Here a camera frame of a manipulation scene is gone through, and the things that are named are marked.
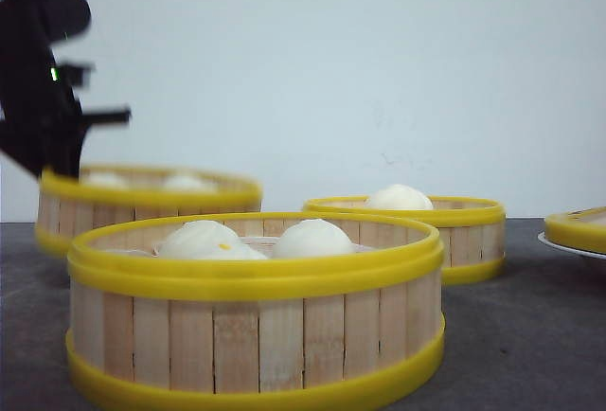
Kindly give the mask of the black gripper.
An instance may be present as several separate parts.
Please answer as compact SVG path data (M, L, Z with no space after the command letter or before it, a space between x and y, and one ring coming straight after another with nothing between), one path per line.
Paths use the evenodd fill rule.
M91 66L55 60L52 44L90 23L87 0L1 0L1 150L36 178L79 177L89 129L131 118L127 106L83 112L74 90Z

